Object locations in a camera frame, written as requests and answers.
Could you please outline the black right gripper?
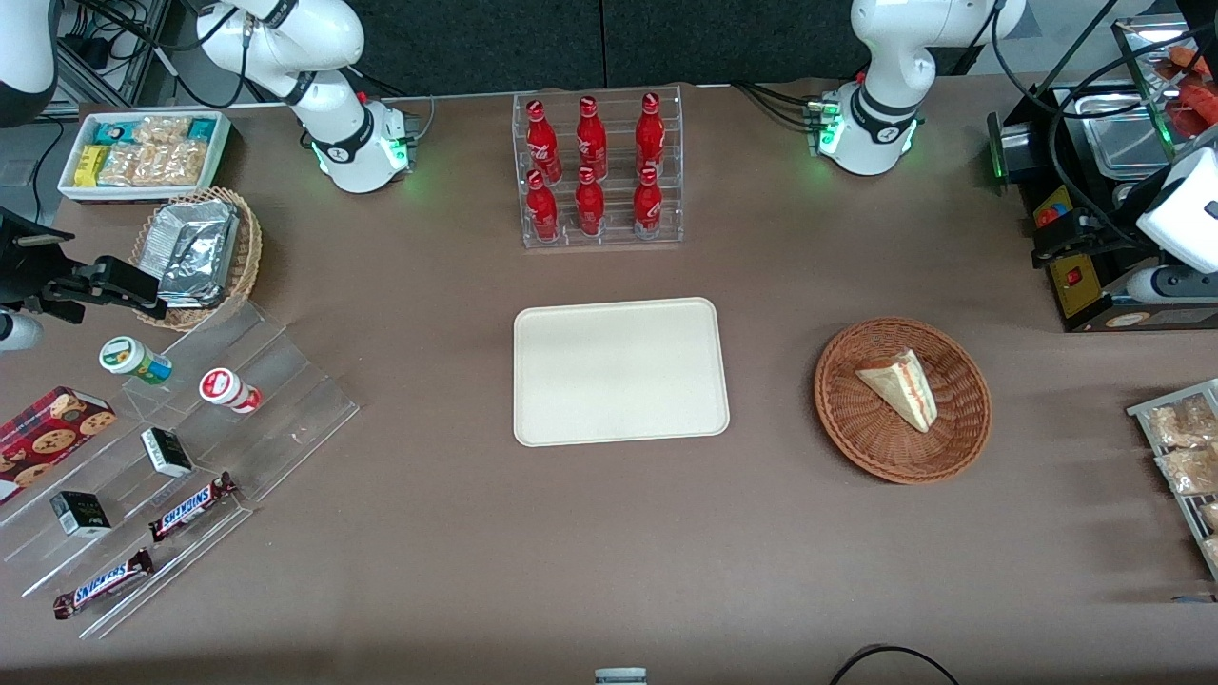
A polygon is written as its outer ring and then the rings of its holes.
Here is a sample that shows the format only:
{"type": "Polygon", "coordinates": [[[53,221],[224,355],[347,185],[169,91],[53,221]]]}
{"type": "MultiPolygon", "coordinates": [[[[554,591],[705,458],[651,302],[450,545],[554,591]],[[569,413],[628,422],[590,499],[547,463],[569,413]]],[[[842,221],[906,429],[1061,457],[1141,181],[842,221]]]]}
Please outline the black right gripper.
{"type": "Polygon", "coordinates": [[[108,255],[94,264],[76,264],[60,246],[74,238],[1,208],[2,306],[66,323],[82,323],[86,303],[121,306],[164,321],[168,303],[158,297],[158,279],[108,255]],[[69,284],[55,284],[68,277],[69,284]]]}

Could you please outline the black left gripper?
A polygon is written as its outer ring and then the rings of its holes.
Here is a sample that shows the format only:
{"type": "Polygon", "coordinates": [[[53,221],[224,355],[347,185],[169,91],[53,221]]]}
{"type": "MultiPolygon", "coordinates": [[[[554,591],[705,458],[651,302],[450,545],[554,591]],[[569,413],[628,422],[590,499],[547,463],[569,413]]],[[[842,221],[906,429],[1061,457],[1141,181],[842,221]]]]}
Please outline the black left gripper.
{"type": "Polygon", "coordinates": [[[1105,254],[1119,254],[1123,260],[1136,262],[1142,258],[1142,245],[1106,225],[1090,208],[1075,207],[1047,222],[1047,239],[1032,240],[1030,267],[1044,268],[1063,258],[1105,254]]]}

